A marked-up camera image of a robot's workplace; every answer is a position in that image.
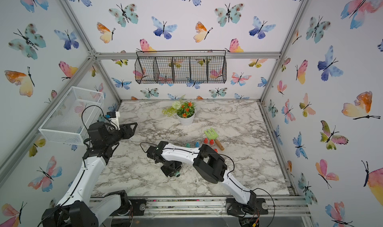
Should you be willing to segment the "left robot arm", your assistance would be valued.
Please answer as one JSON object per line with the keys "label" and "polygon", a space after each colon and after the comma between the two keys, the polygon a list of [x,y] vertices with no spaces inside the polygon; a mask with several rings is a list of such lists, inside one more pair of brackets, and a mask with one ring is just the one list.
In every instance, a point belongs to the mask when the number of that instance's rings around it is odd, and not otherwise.
{"label": "left robot arm", "polygon": [[125,191],[106,195],[95,207],[90,207],[90,197],[96,182],[117,149],[121,140],[134,136],[137,123],[116,126],[95,122],[88,129],[91,147],[83,156],[83,164],[64,197],[57,206],[45,210],[42,227],[98,227],[111,215],[129,216],[133,205]]}

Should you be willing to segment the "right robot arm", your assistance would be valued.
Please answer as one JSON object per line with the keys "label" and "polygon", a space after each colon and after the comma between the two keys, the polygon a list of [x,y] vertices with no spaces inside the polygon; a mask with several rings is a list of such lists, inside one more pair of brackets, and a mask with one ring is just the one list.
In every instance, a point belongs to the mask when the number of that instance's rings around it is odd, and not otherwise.
{"label": "right robot arm", "polygon": [[191,165],[209,183],[222,185],[233,196],[226,201],[227,214],[244,218],[246,215],[267,215],[265,199],[258,198],[255,192],[243,186],[228,170],[225,159],[209,145],[197,148],[186,148],[161,141],[151,145],[145,151],[147,157],[155,163],[161,163],[162,172],[167,177],[180,176],[183,164]]}

